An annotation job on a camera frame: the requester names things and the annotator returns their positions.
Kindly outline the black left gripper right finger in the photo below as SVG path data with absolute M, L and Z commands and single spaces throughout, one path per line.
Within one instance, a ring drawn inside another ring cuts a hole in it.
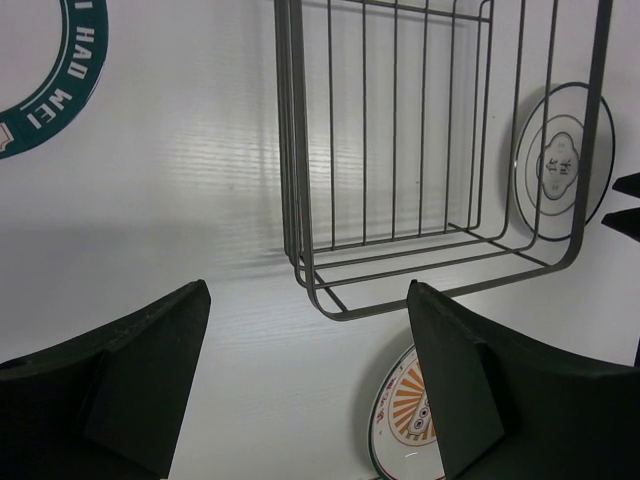
M 407 306 L 449 479 L 635 479 L 639 370 L 571 353 L 413 281 Z

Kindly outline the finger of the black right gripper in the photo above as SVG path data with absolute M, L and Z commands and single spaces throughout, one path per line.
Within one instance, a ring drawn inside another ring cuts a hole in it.
M 606 214 L 601 223 L 629 238 L 640 238 L 640 209 L 633 208 Z
M 640 197 L 640 173 L 619 177 L 612 189 L 628 196 Z

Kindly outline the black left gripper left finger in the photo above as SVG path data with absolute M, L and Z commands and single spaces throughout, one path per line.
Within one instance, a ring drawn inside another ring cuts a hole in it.
M 211 306 L 202 280 L 1 365 L 4 479 L 166 479 Z

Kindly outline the white plate green rim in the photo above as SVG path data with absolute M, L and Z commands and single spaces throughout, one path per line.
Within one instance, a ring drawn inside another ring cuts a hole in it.
M 564 241 L 571 234 L 587 98 L 586 83 L 553 86 L 519 135 L 513 194 L 525 225 L 542 240 Z

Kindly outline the plate with orange sunburst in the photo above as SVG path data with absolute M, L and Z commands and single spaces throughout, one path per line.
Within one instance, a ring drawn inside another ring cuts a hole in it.
M 400 356 L 377 392 L 367 448 L 381 479 L 445 477 L 415 347 Z

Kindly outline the plate with teal band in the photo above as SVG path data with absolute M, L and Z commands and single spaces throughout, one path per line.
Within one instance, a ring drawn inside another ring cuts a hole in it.
M 105 1 L 1 3 L 1 158 L 61 133 L 86 106 L 107 57 Z

